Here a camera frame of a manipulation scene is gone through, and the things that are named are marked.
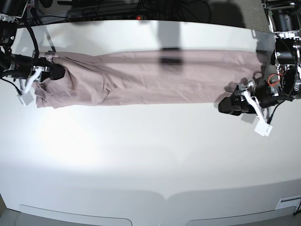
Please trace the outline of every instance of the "table surface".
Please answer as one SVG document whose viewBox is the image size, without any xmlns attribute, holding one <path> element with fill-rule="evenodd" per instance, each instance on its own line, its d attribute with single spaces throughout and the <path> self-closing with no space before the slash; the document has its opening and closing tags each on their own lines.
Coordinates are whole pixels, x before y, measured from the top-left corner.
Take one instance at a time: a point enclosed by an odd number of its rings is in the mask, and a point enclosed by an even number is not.
<svg viewBox="0 0 301 226">
<path fill-rule="evenodd" d="M 272 34 L 210 24 L 100 21 L 33 29 L 41 51 L 274 49 Z M 13 52 L 32 50 L 19 29 Z M 253 131 L 257 119 L 220 114 L 213 103 L 37 109 L 22 107 L 6 83 L 0 90 L 0 193 L 9 209 L 176 226 L 273 210 L 280 198 L 300 192 L 298 100 L 283 104 L 270 137 L 261 137 Z"/>
</svg>

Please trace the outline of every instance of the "pink fabric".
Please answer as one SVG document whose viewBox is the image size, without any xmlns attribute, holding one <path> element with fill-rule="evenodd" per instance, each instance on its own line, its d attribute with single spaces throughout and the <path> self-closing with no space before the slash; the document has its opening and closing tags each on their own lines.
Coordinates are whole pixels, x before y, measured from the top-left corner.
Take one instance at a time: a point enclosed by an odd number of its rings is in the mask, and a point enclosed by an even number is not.
<svg viewBox="0 0 301 226">
<path fill-rule="evenodd" d="M 56 53 L 65 77 L 35 84 L 38 107 L 215 102 L 261 72 L 264 55 L 243 51 L 163 50 L 104 56 Z"/>
</svg>

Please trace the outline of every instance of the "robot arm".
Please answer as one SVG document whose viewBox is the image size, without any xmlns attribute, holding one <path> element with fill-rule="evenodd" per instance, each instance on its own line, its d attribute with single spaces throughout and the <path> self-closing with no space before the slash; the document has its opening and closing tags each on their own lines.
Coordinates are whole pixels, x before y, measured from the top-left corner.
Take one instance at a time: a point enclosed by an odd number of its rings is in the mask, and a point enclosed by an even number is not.
<svg viewBox="0 0 301 226">
<path fill-rule="evenodd" d="M 239 116 L 257 114 L 255 129 L 268 136 L 276 109 L 285 101 L 301 98 L 301 2 L 298 0 L 263 0 L 263 8 L 275 34 L 276 46 L 271 64 L 277 73 L 263 75 L 247 84 L 239 84 L 234 93 L 219 103 L 221 113 Z M 276 106 L 270 115 L 270 107 Z"/>
<path fill-rule="evenodd" d="M 40 0 L 43 6 L 50 7 L 53 0 Z M 2 0 L 0 1 L 0 79 L 5 76 L 27 80 L 24 90 L 18 91 L 18 97 L 22 104 L 28 105 L 33 98 L 28 92 L 33 81 L 43 81 L 46 78 L 53 80 L 64 76 L 65 70 L 60 65 L 47 61 L 44 57 L 39 57 L 39 47 L 32 28 L 27 22 L 28 0 Z M 16 37 L 19 23 L 24 23 L 27 28 L 35 48 L 33 58 L 28 56 L 14 55 L 11 46 Z"/>
</svg>

